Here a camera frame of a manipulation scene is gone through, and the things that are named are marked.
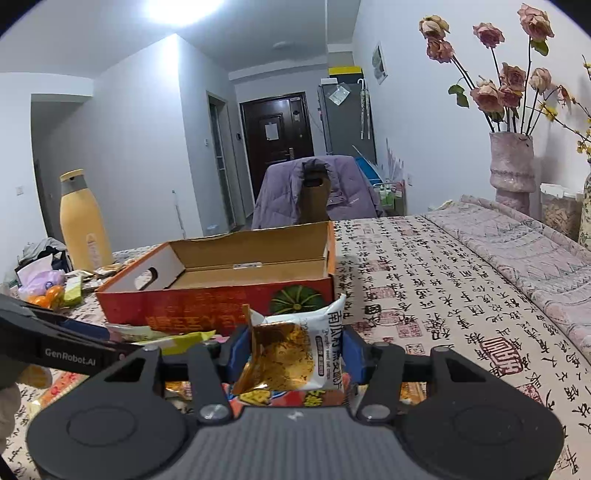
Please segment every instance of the white wall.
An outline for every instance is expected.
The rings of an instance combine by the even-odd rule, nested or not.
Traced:
[[[242,214],[236,212],[236,218],[238,221],[243,220],[244,215],[248,216],[254,211],[245,154],[242,143],[236,136],[241,131],[236,92],[228,79],[227,71],[182,38],[177,38],[184,130],[201,226],[205,234],[225,233],[228,231],[228,222],[213,148],[210,94],[226,102],[230,116],[232,145],[225,149],[224,154],[230,188],[236,193],[232,198],[235,210],[243,209]],[[209,146],[206,146],[205,140],[208,140]],[[207,230],[214,225],[217,225],[216,229]]]
[[[249,102],[259,98],[305,92],[310,116],[310,130],[315,155],[326,155],[320,104],[318,102],[318,85],[321,78],[328,77],[326,66],[302,67],[289,73],[267,73],[255,78],[235,80],[238,103]]]
[[[532,53],[533,68],[546,67],[556,83],[564,83],[580,101],[591,106],[591,82],[582,68],[581,53],[591,57],[591,39],[549,1],[532,4],[548,11],[555,38],[548,39],[550,54]],[[418,32],[425,15],[439,15],[449,24],[446,39],[473,79],[496,78],[490,51],[473,35],[472,26],[491,22],[506,42],[495,51],[500,62],[527,69],[527,36],[519,24],[521,0],[468,2],[425,0],[391,2],[362,0],[353,36],[355,62],[363,67],[371,94],[379,162],[387,158],[386,139],[401,158],[413,186],[407,189],[409,213],[425,212],[430,205],[458,199],[463,193],[494,198],[489,185],[491,161],[489,128],[470,99],[470,109],[455,104],[447,94],[460,73],[452,64],[427,58],[426,40]],[[389,76],[378,85],[371,57],[381,42]],[[528,87],[532,101],[532,90]],[[573,116],[580,129],[583,118]],[[589,172],[585,157],[576,153],[576,137],[542,118],[534,133],[541,181],[581,189]]]
[[[94,98],[35,149],[54,211],[59,175],[85,169],[114,251],[181,238],[172,190],[187,236],[203,234],[185,142],[177,39],[167,37],[104,72]]]
[[[92,96],[90,79],[43,73],[0,74],[0,275],[29,242],[46,237],[31,151],[31,94]],[[23,194],[17,196],[17,187]]]

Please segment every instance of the snack bag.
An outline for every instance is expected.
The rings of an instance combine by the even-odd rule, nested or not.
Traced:
[[[232,393],[255,389],[336,390],[343,386],[340,337],[345,298],[313,312],[264,317],[250,309],[252,354]]]

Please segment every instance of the vase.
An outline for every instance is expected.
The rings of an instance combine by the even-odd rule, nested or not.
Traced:
[[[496,188],[496,201],[529,215],[530,193],[537,189],[534,141],[512,132],[490,135],[491,185]]]
[[[583,209],[581,211],[581,227],[579,229],[579,244],[591,250],[591,173],[587,175],[583,188]]]

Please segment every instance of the pink vase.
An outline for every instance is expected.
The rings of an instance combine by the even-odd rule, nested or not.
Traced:
[[[534,174],[534,141],[512,132],[491,133],[491,185],[496,201],[526,215],[530,193],[537,185]]]

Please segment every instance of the plastic container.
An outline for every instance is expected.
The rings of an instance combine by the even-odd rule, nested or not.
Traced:
[[[551,183],[540,185],[540,192],[542,221],[576,242],[581,223],[582,194]]]
[[[60,224],[75,269],[94,271],[113,263],[113,253],[84,170],[61,177]]]

